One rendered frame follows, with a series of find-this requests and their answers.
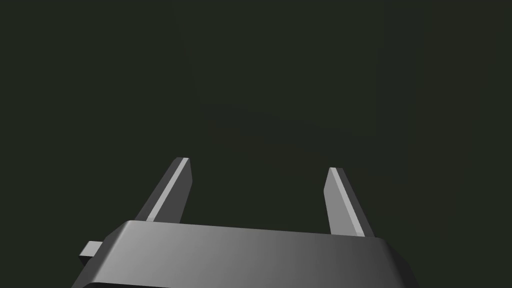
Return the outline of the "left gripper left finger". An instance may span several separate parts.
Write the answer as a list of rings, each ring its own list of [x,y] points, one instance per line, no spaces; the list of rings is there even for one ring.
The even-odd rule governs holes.
[[[192,183],[190,159],[175,158],[134,220],[179,224]]]

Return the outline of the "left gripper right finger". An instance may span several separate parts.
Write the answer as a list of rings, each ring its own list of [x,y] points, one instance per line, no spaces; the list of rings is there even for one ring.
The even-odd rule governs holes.
[[[323,195],[331,234],[354,237],[375,236],[342,168],[328,169]]]

